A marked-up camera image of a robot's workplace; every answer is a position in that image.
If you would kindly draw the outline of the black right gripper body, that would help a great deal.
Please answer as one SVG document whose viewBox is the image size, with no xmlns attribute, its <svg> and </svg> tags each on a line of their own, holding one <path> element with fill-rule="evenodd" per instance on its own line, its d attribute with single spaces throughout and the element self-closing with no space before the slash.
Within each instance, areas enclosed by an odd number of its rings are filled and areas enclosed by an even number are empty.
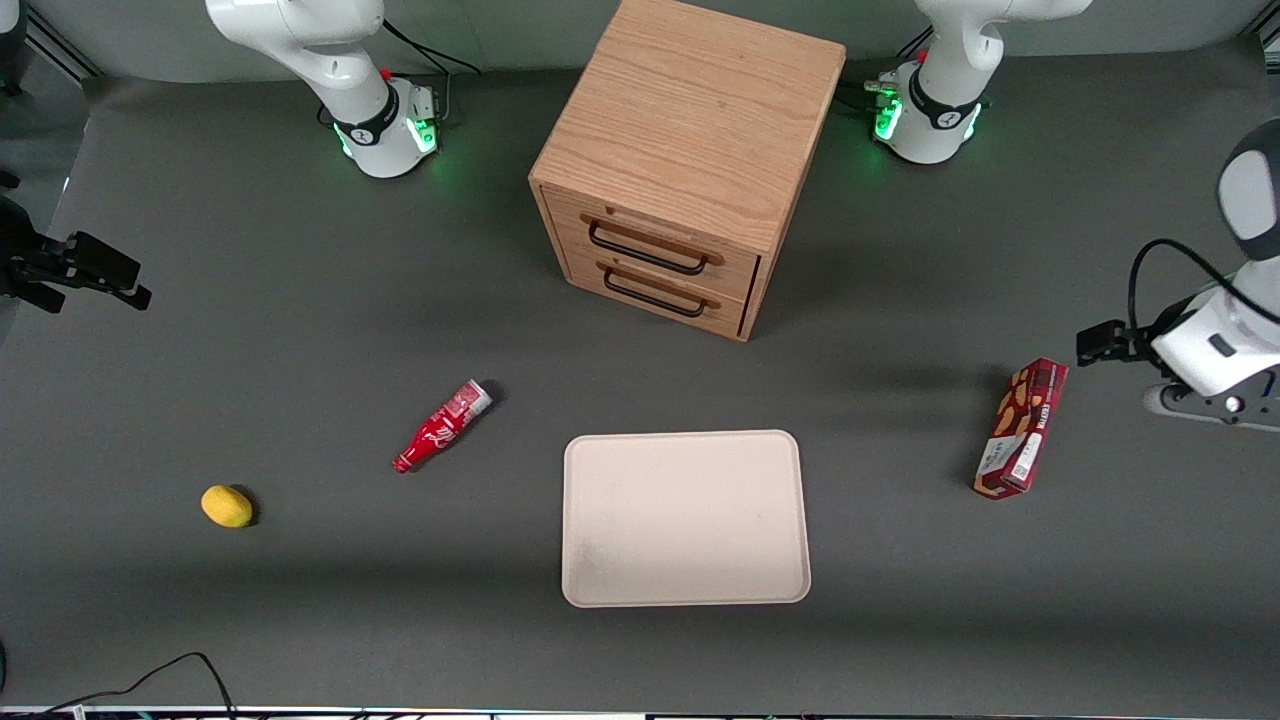
<svg viewBox="0 0 1280 720">
<path fill-rule="evenodd" d="M 1 199 L 1 295 L 58 314 L 65 295 L 46 282 L 67 278 L 59 245 L 35 229 L 28 213 Z"/>
</svg>

